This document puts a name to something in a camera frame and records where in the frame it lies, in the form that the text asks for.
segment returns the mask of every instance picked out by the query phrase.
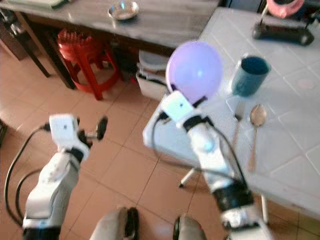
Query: blue mug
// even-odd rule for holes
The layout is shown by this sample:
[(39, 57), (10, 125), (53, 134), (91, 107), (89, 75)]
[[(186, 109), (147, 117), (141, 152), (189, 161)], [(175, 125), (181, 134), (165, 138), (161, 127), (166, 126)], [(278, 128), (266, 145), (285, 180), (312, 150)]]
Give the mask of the blue mug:
[(258, 56), (244, 56), (235, 70), (231, 89), (233, 95), (247, 97), (256, 93), (266, 76), (271, 70), (271, 65)]

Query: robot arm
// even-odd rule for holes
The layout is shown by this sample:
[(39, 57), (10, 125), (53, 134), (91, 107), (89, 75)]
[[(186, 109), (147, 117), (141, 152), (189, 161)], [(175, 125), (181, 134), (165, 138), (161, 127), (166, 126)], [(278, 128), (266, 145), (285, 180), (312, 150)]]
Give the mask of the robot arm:
[(222, 224), (230, 230), (229, 239), (272, 240), (256, 212), (252, 192), (245, 182), (234, 180), (237, 169), (224, 157), (218, 134), (204, 121), (201, 112), (193, 108), (179, 91), (164, 99), (161, 107), (178, 128), (186, 130), (201, 168), (207, 170), (203, 176), (221, 211)]
[(26, 202), (23, 220), (24, 239), (59, 239), (70, 195), (78, 182), (81, 162), (87, 160), (92, 143), (102, 139), (107, 127), (103, 118), (95, 134), (79, 131), (78, 121), (71, 114), (50, 116), (52, 140), (57, 153), (43, 167), (36, 187)]

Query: spoon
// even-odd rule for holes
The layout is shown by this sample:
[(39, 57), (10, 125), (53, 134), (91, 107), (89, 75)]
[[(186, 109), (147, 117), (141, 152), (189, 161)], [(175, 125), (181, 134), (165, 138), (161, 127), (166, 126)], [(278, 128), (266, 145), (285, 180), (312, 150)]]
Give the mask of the spoon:
[(266, 118), (267, 118), (267, 112), (263, 105), (257, 104), (252, 108), (250, 113), (250, 122), (254, 127), (254, 137), (253, 137), (253, 147), (251, 151), (251, 157), (248, 163), (248, 171), (250, 173), (254, 172), (257, 167), (257, 160), (256, 160), (257, 132), (258, 132), (258, 128), (265, 123)]

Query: tiled floor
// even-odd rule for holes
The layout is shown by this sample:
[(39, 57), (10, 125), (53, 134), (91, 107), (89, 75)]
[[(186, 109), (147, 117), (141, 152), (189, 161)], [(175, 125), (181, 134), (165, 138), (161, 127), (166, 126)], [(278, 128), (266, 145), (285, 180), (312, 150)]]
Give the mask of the tiled floor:
[[(186, 170), (158, 162), (159, 156), (143, 145), (142, 130), (158, 102), (142, 96), (139, 86), (129, 82), (118, 82), (103, 95), (104, 101), (96, 101), (90, 94), (69, 90), (57, 76), (43, 77), (30, 59), (17, 62), (0, 52), (0, 118), (10, 126), (0, 149), (1, 192), (22, 141), (34, 127), (48, 121), (50, 114), (74, 113), (86, 129), (93, 129), (99, 117), (106, 114), (106, 138), (93, 145), (89, 159), (82, 165), (61, 239), (87, 240), (108, 211), (136, 206), (141, 240), (172, 239), (173, 223), (182, 213), (196, 218), (209, 240), (222, 240), (226, 232), (203, 178), (195, 176), (185, 189), (179, 189)], [(14, 171), (9, 194), (12, 201), (19, 179), (46, 164), (55, 150), (46, 133), (32, 139)], [(160, 158), (169, 157), (163, 154)], [(37, 177), (33, 177), (24, 185), (20, 200), (23, 206), (36, 182)], [(270, 228), (277, 240), (320, 240), (318, 221), (273, 202), (269, 207)], [(2, 198), (0, 210), (0, 238), (21, 239), (22, 232), (9, 219)]]

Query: red plastic stool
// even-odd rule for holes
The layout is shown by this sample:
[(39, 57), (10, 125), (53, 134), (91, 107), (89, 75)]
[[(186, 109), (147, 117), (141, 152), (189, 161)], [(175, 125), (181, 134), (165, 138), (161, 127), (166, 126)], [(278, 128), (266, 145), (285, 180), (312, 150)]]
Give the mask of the red plastic stool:
[[(79, 90), (93, 93), (95, 99), (101, 100), (103, 91), (111, 88), (118, 79), (123, 80), (120, 69), (113, 58), (111, 48), (107, 43), (102, 43), (91, 36), (85, 36), (81, 33), (68, 32), (65, 29), (58, 34), (57, 41), (65, 65)], [(98, 84), (90, 64), (95, 63), (98, 69), (103, 69), (103, 61), (112, 65), (114, 73), (105, 82)], [(78, 73), (80, 70), (83, 72), (88, 85), (79, 82)]]

